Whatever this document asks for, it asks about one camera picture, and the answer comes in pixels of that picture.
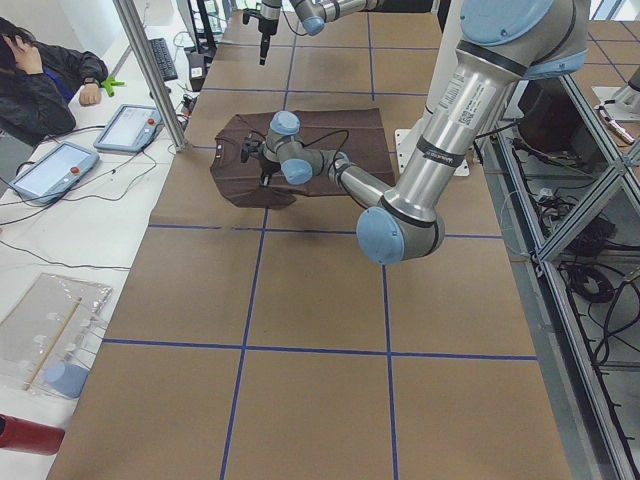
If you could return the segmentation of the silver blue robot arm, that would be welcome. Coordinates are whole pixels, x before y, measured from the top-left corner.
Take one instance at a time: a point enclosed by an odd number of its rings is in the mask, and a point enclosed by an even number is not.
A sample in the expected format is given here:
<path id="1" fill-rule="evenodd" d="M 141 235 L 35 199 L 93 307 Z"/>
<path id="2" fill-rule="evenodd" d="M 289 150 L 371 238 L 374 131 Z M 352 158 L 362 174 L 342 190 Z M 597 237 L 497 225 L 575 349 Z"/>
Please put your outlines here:
<path id="1" fill-rule="evenodd" d="M 444 222 L 435 207 L 505 90 L 522 79 L 580 69 L 587 54 L 587 1 L 465 1 L 456 24 L 457 66 L 418 135 L 395 186 L 353 164 L 340 149 L 306 146 L 299 118 L 277 112 L 253 151 L 265 180 L 282 172 L 301 185 L 325 175 L 364 207 L 356 235 L 373 262 L 389 265 L 436 251 Z"/>
<path id="2" fill-rule="evenodd" d="M 358 12 L 425 13 L 433 7 L 433 1 L 377 1 L 377 0 L 325 0 L 290 1 L 304 32 L 301 36 L 315 36 L 331 22 Z M 256 9 L 244 9 L 242 22 L 247 25 L 251 18 L 258 20 L 261 34 L 259 64 L 264 66 L 270 48 L 271 37 L 277 34 L 282 1 L 260 1 Z"/>

